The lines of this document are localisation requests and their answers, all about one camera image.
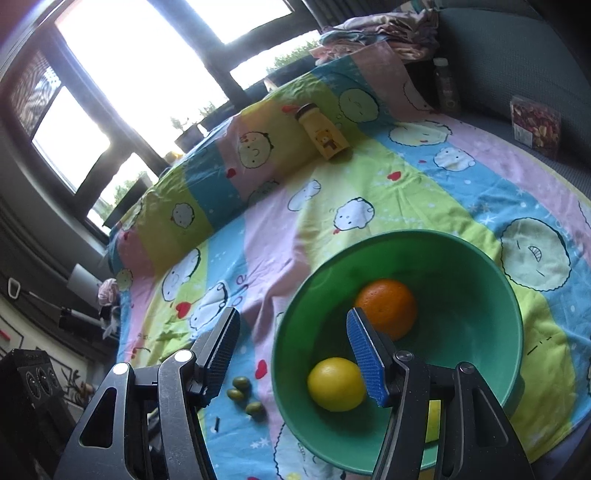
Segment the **small green olive fruit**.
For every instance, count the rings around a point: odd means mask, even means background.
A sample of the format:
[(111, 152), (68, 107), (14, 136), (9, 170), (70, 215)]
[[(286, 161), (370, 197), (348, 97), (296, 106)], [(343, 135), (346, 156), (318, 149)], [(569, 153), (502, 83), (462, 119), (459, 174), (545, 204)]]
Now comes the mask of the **small green olive fruit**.
[(232, 380), (232, 386), (242, 392), (247, 392), (252, 389), (252, 383), (250, 383), (249, 378), (245, 376), (235, 377), (235, 379)]

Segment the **yellow lemon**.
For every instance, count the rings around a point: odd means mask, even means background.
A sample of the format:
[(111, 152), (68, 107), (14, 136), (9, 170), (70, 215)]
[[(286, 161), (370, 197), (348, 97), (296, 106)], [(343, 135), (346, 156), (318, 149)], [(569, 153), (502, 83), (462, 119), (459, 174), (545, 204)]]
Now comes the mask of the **yellow lemon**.
[(308, 394), (329, 412), (346, 412), (359, 407), (367, 396), (361, 370), (342, 357), (318, 362), (308, 374)]

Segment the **orange fruit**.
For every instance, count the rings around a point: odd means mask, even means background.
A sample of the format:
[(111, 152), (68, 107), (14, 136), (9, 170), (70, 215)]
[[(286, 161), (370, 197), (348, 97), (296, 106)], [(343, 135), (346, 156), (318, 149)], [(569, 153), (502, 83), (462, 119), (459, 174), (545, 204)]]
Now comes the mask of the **orange fruit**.
[(356, 308), (363, 313), (375, 330), (400, 340), (414, 327), (418, 318), (418, 304), (412, 291), (402, 282), (379, 279), (360, 290)]

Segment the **green plastic bowl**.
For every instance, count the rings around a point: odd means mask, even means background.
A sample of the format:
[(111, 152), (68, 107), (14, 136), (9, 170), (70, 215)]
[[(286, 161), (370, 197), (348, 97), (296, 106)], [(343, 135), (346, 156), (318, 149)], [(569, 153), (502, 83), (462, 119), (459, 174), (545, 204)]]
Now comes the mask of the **green plastic bowl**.
[[(418, 304), (411, 331), (390, 340), (356, 295), (398, 280)], [(304, 282), (276, 334), (271, 379), (281, 436), (327, 463), (375, 479), (529, 479), (533, 475), (505, 407), (523, 352), (519, 305), (478, 247), (427, 230), (379, 235), (325, 262)], [(363, 374), (355, 409), (322, 408), (307, 388), (319, 361), (342, 357)]]

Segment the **pink cloth bundle left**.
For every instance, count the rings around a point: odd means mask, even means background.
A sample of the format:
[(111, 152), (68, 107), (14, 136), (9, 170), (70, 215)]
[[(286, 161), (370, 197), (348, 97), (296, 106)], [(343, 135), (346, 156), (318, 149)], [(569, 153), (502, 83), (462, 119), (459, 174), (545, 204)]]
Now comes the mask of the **pink cloth bundle left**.
[(99, 285), (97, 302), (101, 307), (117, 305), (119, 297), (119, 288), (115, 278), (108, 278)]

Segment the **dark flower pot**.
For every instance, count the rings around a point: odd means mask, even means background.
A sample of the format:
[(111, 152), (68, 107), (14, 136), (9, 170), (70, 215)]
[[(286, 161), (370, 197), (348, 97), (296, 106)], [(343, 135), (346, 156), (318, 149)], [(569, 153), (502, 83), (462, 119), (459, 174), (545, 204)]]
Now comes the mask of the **dark flower pot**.
[(174, 143), (182, 152), (188, 153), (203, 139), (204, 134), (201, 133), (198, 125), (191, 124), (174, 140)]

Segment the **colourful snack box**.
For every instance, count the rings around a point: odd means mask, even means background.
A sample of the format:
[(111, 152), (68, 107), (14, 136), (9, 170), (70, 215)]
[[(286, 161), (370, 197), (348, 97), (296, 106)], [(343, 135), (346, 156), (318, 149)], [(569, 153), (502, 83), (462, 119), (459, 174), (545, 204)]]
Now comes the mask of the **colourful snack box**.
[(515, 140), (547, 158), (556, 159), (561, 140), (561, 114), (522, 96), (512, 97), (510, 111)]

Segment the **colourful cartoon bed sheet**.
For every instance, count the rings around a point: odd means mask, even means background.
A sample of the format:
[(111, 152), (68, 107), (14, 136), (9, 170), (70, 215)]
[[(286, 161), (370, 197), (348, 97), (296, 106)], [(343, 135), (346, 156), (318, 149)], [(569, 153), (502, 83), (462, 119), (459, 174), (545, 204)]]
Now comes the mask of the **colourful cartoon bed sheet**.
[(477, 366), (531, 460), (590, 421), (590, 201), (541, 160), (431, 111), (384, 46), (277, 89), (208, 135), (112, 229), (118, 359), (163, 362), (242, 315), (228, 379), (200, 414), (221, 479), (349, 479), (372, 470), (389, 414), (318, 407), (308, 372), (349, 355), (370, 282), (410, 288), (402, 344)]

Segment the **yellow cartoon bottle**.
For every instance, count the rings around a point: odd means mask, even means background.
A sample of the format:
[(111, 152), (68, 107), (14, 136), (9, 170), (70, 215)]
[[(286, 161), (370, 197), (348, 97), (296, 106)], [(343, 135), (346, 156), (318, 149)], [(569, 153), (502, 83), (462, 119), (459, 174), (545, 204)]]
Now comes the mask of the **yellow cartoon bottle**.
[(301, 106), (295, 112), (295, 120), (303, 126), (315, 148), (325, 158), (331, 160), (349, 149), (349, 142), (335, 123), (329, 120), (315, 103)]

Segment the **dark bottle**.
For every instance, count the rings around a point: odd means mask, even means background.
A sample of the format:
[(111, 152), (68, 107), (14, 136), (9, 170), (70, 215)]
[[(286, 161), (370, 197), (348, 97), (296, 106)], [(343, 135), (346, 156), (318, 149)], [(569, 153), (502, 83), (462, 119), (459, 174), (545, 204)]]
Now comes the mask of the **dark bottle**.
[(461, 112), (460, 97), (449, 61), (444, 57), (435, 57), (433, 63), (436, 71), (440, 109), (449, 116), (458, 116)]

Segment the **grey green sofa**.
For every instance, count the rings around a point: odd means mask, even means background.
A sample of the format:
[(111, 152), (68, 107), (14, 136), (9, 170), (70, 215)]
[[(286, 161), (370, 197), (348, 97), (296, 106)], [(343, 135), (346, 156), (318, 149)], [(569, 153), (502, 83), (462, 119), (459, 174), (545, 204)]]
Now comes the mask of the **grey green sofa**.
[(463, 119), (512, 141), (513, 97), (554, 108), (560, 149), (546, 163), (588, 194), (590, 83), (550, 24), (525, 1), (443, 1), (439, 17)]

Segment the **pink crumpled cloth right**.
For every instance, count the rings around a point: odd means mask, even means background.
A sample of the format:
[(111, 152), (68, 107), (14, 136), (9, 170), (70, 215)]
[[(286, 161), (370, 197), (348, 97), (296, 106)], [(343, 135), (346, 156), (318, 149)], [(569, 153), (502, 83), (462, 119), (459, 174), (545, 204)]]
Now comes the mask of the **pink crumpled cloth right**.
[(386, 42), (404, 63), (419, 62), (432, 58), (439, 48), (438, 27), (439, 12), (433, 8), (353, 17), (325, 30), (310, 55), (322, 65)]

